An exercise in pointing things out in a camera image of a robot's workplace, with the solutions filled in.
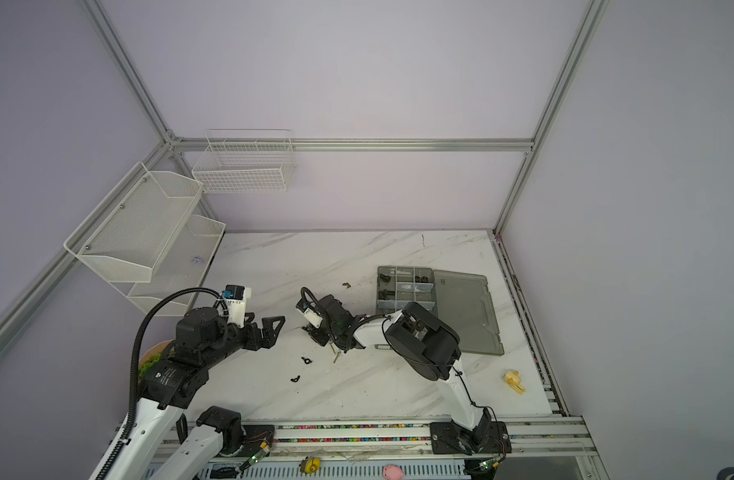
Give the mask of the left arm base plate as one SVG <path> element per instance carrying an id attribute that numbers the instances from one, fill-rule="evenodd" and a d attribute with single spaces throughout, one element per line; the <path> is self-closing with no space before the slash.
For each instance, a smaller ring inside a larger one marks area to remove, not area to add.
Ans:
<path id="1" fill-rule="evenodd" d="M 255 454 L 263 442 L 271 444 L 276 428 L 272 424 L 243 424 L 242 435 L 232 435 L 229 443 L 220 451 L 222 457 L 250 457 Z"/>

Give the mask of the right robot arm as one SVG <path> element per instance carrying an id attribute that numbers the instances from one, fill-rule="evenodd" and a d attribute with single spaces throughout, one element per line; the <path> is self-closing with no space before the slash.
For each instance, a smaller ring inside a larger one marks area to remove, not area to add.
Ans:
<path id="1" fill-rule="evenodd" d="M 318 299 L 303 287 L 296 309 L 306 319 L 304 330 L 315 343 L 331 345 L 343 354 L 384 345 L 435 383 L 451 408 L 446 426 L 455 435 L 450 445 L 454 450 L 479 453 L 492 439 L 496 417 L 490 407 L 473 400 L 458 334 L 419 303 L 409 302 L 390 314 L 353 315 L 335 297 Z"/>

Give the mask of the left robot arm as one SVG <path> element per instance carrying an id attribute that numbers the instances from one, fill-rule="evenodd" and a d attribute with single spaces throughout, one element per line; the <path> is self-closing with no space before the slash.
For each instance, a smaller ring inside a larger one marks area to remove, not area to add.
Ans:
<path id="1" fill-rule="evenodd" d="M 178 429 L 181 444 L 156 471 L 158 478 L 193 479 L 216 456 L 243 458 L 237 469 L 243 475 L 270 453 L 274 426 L 246 429 L 241 414 L 224 407 L 209 407 L 192 431 L 186 429 L 185 411 L 208 382 L 210 369 L 240 350 L 274 347 L 286 323 L 285 317 L 276 316 L 257 324 L 246 310 L 249 289 L 238 285 L 221 292 L 204 289 L 214 304 L 187 311 L 158 361 L 146 370 L 140 368 L 142 340 L 152 319 L 170 303 L 197 291 L 190 287 L 170 294 L 144 317 L 133 343 L 127 414 L 92 478 L 141 478 L 172 428 Z"/>

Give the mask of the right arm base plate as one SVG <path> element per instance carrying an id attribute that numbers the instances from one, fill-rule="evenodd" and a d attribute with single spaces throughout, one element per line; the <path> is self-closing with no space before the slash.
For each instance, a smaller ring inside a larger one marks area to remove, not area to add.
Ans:
<path id="1" fill-rule="evenodd" d="M 510 434 L 504 422 L 487 422 L 467 430 L 454 422 L 433 422 L 429 425 L 431 449 L 434 454 L 510 454 Z"/>

